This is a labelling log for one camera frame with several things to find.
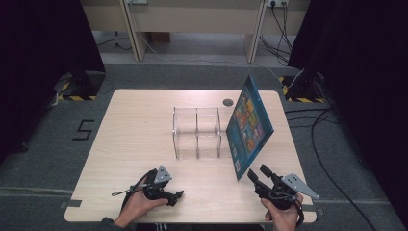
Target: gray floor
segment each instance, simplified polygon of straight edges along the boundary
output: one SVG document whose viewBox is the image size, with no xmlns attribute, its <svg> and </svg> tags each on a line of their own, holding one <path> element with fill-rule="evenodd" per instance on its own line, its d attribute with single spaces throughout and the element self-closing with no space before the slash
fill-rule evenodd
<svg viewBox="0 0 408 231">
<path fill-rule="evenodd" d="M 98 43 L 116 38 L 114 32 L 94 34 Z M 267 39 L 275 46 L 279 42 L 277 37 Z M 130 47 L 127 39 L 100 45 L 107 76 L 96 100 L 59 101 L 44 115 L 28 140 L 29 150 L 12 154 L 0 166 L 0 230 L 92 230 L 94 223 L 66 222 L 64 204 L 75 189 L 116 89 L 239 90 L 251 74 L 261 90 L 279 92 L 286 112 L 329 107 L 327 103 L 287 102 L 276 78 L 295 75 L 299 70 L 282 66 L 262 44 L 258 46 L 256 64 L 247 64 L 241 36 L 172 34 L 171 43 L 152 44 L 158 54 L 149 50 L 141 63 L 135 62 L 131 50 L 122 50 L 116 42 Z M 359 163 L 334 112 L 330 111 L 326 120 L 317 124 L 312 141 L 311 125 L 320 113 L 287 113 L 307 182 L 320 195 L 320 200 L 314 201 L 318 219 L 298 230 L 371 230 L 324 173 L 318 159 L 376 230 L 405 230 L 373 175 Z M 73 141 L 83 136 L 77 133 L 77 128 L 84 119 L 93 120 L 85 127 L 92 130 L 89 139 Z"/>
</svg>

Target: human hand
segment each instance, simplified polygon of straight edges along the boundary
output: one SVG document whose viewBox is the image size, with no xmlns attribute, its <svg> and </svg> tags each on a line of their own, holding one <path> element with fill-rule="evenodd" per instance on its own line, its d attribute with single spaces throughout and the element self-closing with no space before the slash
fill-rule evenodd
<svg viewBox="0 0 408 231">
<path fill-rule="evenodd" d="M 300 204 L 303 201 L 303 196 L 299 193 L 297 194 L 297 200 Z M 273 220 L 274 231 L 293 231 L 296 228 L 298 212 L 294 205 L 287 210 L 279 210 L 267 199 L 262 198 L 261 203 L 268 209 L 265 220 Z"/>
<path fill-rule="evenodd" d="M 150 210 L 163 206 L 168 203 L 167 199 L 149 200 L 143 193 L 143 190 L 136 191 L 129 197 L 126 205 L 120 212 L 119 217 L 115 220 L 114 224 L 125 228 L 135 219 L 141 218 Z"/>
</svg>

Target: black curtain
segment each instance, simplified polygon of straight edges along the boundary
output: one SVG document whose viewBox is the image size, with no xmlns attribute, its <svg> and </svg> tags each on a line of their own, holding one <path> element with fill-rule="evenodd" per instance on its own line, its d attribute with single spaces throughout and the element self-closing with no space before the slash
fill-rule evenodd
<svg viewBox="0 0 408 231">
<path fill-rule="evenodd" d="M 289 65 L 324 75 L 359 155 L 408 228 L 407 12 L 405 0 L 312 0 Z"/>
<path fill-rule="evenodd" d="M 0 2 L 0 163 L 36 126 L 67 72 L 105 72 L 79 0 Z"/>
</svg>

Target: wooden table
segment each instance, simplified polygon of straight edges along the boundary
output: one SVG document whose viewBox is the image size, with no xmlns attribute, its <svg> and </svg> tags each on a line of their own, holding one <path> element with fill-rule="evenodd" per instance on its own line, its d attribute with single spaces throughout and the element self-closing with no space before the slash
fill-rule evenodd
<svg viewBox="0 0 408 231">
<path fill-rule="evenodd" d="M 117 218 L 123 195 L 111 196 L 134 185 L 148 170 L 164 165 L 173 179 L 166 191 L 185 193 L 175 207 L 156 208 L 138 222 L 263 223 L 266 209 L 246 175 L 237 181 L 223 134 L 221 158 L 176 160 L 173 138 L 173 108 L 219 107 L 221 129 L 232 114 L 222 101 L 237 101 L 239 90 L 117 90 L 103 118 L 72 201 L 68 221 L 100 221 Z M 274 133 L 251 168 L 260 180 L 272 183 L 259 170 L 261 164 L 278 175 L 296 173 L 305 180 L 279 95 L 260 91 Z M 312 205 L 305 196 L 304 205 Z M 313 222 L 316 212 L 305 212 Z"/>
</svg>

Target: sleeve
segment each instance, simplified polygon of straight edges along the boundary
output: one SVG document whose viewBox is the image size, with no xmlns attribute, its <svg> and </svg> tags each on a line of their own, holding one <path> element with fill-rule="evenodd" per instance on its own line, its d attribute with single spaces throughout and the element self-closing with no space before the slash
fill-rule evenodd
<svg viewBox="0 0 408 231">
<path fill-rule="evenodd" d="M 103 218 L 94 231 L 125 231 L 125 229 L 114 225 L 114 221 L 109 218 Z"/>
</svg>

